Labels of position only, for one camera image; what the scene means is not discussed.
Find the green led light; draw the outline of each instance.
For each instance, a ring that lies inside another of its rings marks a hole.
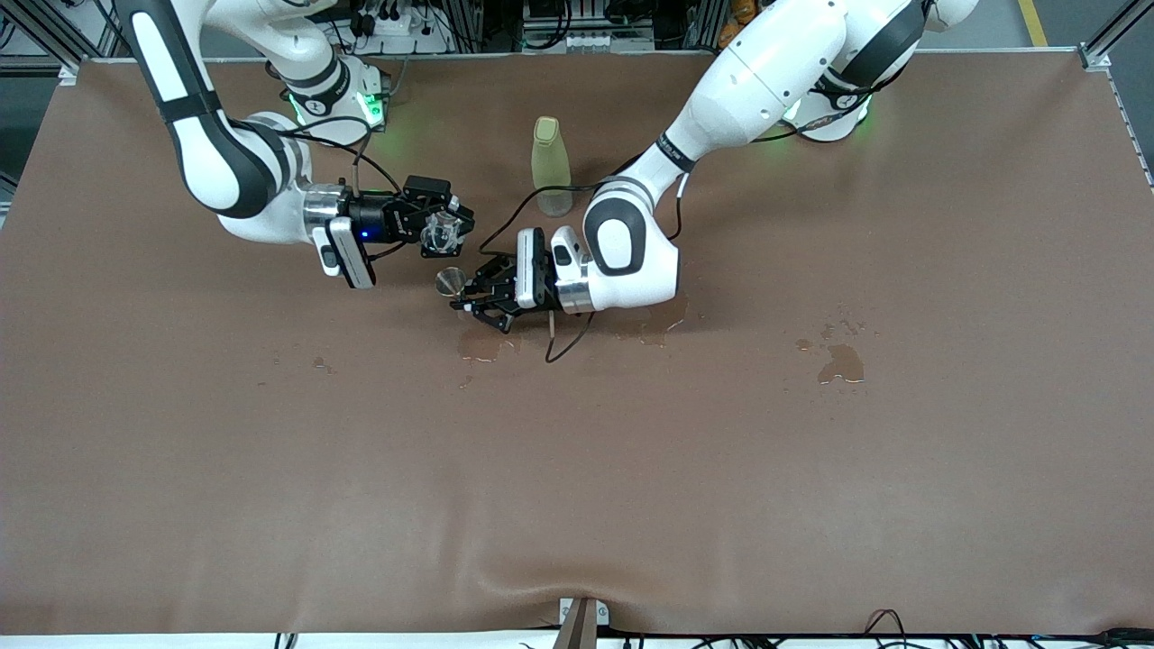
[[[374,96],[365,96],[362,92],[357,94],[357,103],[360,104],[361,112],[365,113],[365,121],[377,125],[381,122],[381,100]]]
[[[288,103],[292,104],[292,110],[297,113],[297,124],[305,126],[305,115],[300,112],[300,105],[297,104],[297,98],[288,95]]]

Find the plastic bottle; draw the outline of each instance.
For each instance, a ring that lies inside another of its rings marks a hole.
[[[550,185],[571,185],[569,152],[561,139],[561,124],[554,117],[537,118],[533,127],[533,187],[540,189]],[[537,206],[546,216],[554,218],[569,214],[574,207],[572,192],[561,189],[541,192]]]

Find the liquid spill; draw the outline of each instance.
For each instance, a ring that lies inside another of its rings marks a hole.
[[[865,380],[865,365],[857,351],[849,345],[830,345],[830,361],[817,374],[817,382],[826,385],[834,379],[847,383],[860,383]]]
[[[643,345],[664,348],[665,335],[685,321],[688,309],[689,298],[684,294],[677,294],[672,300],[647,307],[649,318],[645,320],[617,322],[613,328],[613,334],[619,341],[634,338],[639,340]],[[705,315],[698,313],[697,318],[704,319]]]
[[[474,363],[493,363],[502,350],[520,353],[520,335],[502,334],[490,327],[473,326],[465,329],[457,344],[457,352],[470,365]]]

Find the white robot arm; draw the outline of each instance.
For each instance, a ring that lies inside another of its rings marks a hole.
[[[553,236],[565,311],[673,298],[679,253],[653,219],[658,200],[706,154],[748,144],[781,119],[841,49],[845,15],[845,0],[779,0],[721,52],[669,128],[593,197],[584,221],[592,263],[571,227]]]
[[[539,229],[522,230],[516,268],[510,259],[486,264],[451,306],[508,331],[527,312],[585,313],[673,298],[680,255],[653,210],[680,176],[706,154],[748,144],[779,120],[812,140],[848,135],[869,96],[909,60],[927,14],[950,27],[975,3],[775,0],[718,55],[657,142],[602,181],[583,223],[587,249],[569,226],[548,248]]]
[[[224,227],[268,244],[310,244],[329,276],[375,284],[365,244],[421,244],[424,256],[456,256],[472,212],[443,180],[410,177],[404,189],[352,192],[312,182],[308,147],[285,134],[297,125],[261,112],[241,122],[220,106],[200,51],[216,24],[269,57],[312,136],[349,144],[369,135],[381,74],[337,57],[304,16],[335,0],[118,0],[117,10],[168,127],[188,192]]]

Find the table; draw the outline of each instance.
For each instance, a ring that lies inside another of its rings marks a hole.
[[[709,62],[414,61],[369,152],[450,179],[475,247],[538,115],[594,180]],[[919,54],[848,140],[718,152],[683,208],[682,297],[547,366],[544,320],[458,319],[415,251],[359,292],[230,237],[140,72],[85,65],[0,237],[3,632],[531,627],[574,595],[666,633],[1154,626],[1154,197],[1103,75]]]

